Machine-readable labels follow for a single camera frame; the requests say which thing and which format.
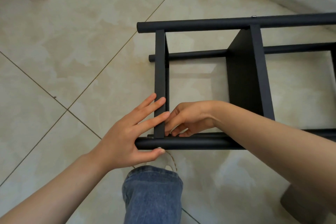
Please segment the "forearm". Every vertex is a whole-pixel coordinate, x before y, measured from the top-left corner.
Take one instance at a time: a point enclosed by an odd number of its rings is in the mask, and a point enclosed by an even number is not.
[[[0,223],[65,223],[105,174],[91,154],[82,155],[0,218]]]
[[[211,113],[219,129],[336,211],[336,143],[221,101]]]

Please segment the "denim pant leg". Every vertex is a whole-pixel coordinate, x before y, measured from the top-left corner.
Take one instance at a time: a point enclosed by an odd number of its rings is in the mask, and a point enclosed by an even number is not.
[[[175,172],[153,166],[133,169],[122,188],[124,224],[179,224],[182,189]]]

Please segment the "furniture frame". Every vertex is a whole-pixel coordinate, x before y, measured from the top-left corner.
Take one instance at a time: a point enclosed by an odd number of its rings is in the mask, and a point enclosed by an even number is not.
[[[169,61],[226,57],[230,103],[275,120],[265,54],[330,51],[336,71],[336,43],[263,46],[261,28],[299,27],[336,24],[336,13],[284,16],[246,17],[138,22],[139,33],[155,33],[155,93],[166,103],[154,112],[158,116],[169,111]],[[166,32],[240,29],[229,48],[197,52],[169,53]],[[336,128],[305,129],[309,133],[336,141]],[[154,134],[139,137],[138,149],[244,149],[225,133],[197,133],[191,137],[165,136],[164,123],[154,128]]]

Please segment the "grout line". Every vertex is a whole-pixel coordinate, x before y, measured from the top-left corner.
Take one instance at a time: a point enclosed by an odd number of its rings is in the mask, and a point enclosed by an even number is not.
[[[185,209],[182,208],[182,210],[183,210],[186,214],[188,214],[194,221],[196,221],[198,224],[200,224],[199,221],[196,220],[193,216],[191,216],[190,213],[188,213]]]
[[[162,5],[162,3],[165,0],[163,0],[158,7],[154,10],[154,12],[151,13],[151,15],[149,15],[149,17],[145,20],[148,21],[148,19],[153,15],[153,13],[155,13],[155,11]],[[80,98],[80,96],[86,91],[86,89],[91,85],[91,83],[94,82],[94,80],[103,72],[103,70],[111,63],[111,61],[119,54],[119,52],[124,48],[124,46],[133,38],[133,36],[137,33],[137,31],[134,32],[134,34],[127,40],[127,42],[120,48],[120,50],[116,53],[116,55],[113,56],[113,58],[103,67],[103,69],[99,72],[99,74],[97,74],[97,76],[89,83],[89,85],[82,91],[82,93],[75,99],[75,101],[69,106],[69,108],[67,108],[67,110],[69,110],[73,104]]]
[[[69,113],[71,113],[77,120],[79,120],[84,126],[86,126],[92,133],[94,133],[99,139],[101,140],[102,138],[97,135],[92,129],[90,129],[84,122],[82,122],[76,115],[74,115],[71,111],[68,110]]]
[[[59,118],[58,120],[51,126],[51,128],[49,128],[49,130],[44,134],[44,136],[37,142],[37,144],[35,144],[35,146],[28,152],[28,154],[20,161],[20,163],[14,168],[14,170],[7,176],[7,178],[0,184],[0,187],[2,186],[2,184],[5,183],[5,181],[7,181],[7,179],[12,175],[12,173],[19,167],[19,165],[27,158],[27,156],[35,149],[35,147],[40,143],[40,141],[42,141],[42,139],[49,133],[49,131],[56,125],[56,123],[63,117],[63,115],[66,113],[67,111],[65,111]]]
[[[62,105],[56,98],[54,98],[53,95],[51,95],[48,91],[46,91],[41,85],[39,85],[33,78],[31,78],[26,72],[24,72],[18,65],[16,65],[13,61],[11,61],[11,59],[9,57],[7,57],[2,51],[0,51],[0,53],[6,58],[8,59],[13,65],[15,65],[22,73],[24,73],[26,76],[28,76],[33,82],[35,82],[41,89],[43,89],[49,96],[51,96],[54,100],[56,100],[57,103],[59,103],[61,106],[63,106],[66,110],[67,108]]]

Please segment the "shoe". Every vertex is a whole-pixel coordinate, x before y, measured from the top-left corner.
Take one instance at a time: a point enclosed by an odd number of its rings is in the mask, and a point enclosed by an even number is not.
[[[165,152],[165,154],[160,155],[154,161],[147,162],[146,165],[163,168],[173,172],[176,172],[177,169],[172,155],[170,155],[168,152]]]

